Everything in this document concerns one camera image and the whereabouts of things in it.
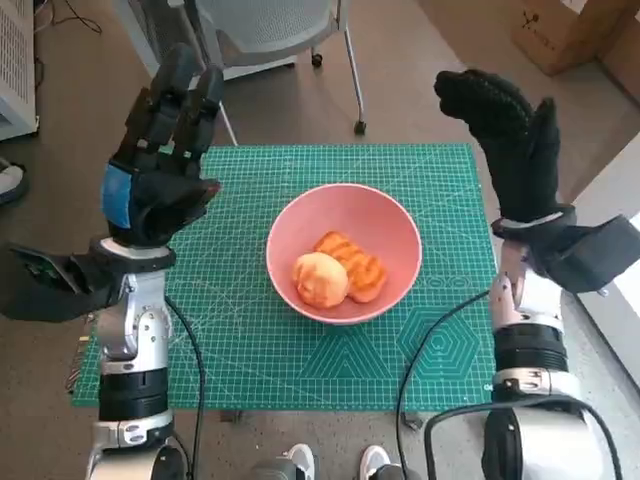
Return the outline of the black robot left hand, blue tape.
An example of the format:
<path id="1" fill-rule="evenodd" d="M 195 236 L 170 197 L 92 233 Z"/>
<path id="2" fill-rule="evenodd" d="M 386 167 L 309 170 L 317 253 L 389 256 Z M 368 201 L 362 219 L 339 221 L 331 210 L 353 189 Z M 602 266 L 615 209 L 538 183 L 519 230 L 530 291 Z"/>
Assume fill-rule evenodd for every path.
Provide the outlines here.
<path id="1" fill-rule="evenodd" d="M 202 177 L 201 158 L 214 138 L 224 79 L 216 66 L 199 67 L 190 46 L 172 47 L 141 89 L 107 164 L 102 211 L 124 246 L 166 245 L 206 213 L 220 189 Z"/>

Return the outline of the black gloved robot right hand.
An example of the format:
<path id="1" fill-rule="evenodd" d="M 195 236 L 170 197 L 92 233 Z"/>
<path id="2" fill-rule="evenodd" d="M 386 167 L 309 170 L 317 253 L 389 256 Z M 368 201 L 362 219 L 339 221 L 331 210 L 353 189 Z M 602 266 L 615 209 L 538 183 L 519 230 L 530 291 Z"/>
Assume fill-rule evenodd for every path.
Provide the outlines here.
<path id="1" fill-rule="evenodd" d="M 514 84 L 475 69 L 439 72 L 434 91 L 441 112 L 463 121 L 483 150 L 502 218 L 529 223 L 559 211 L 552 98 L 532 107 Z"/>

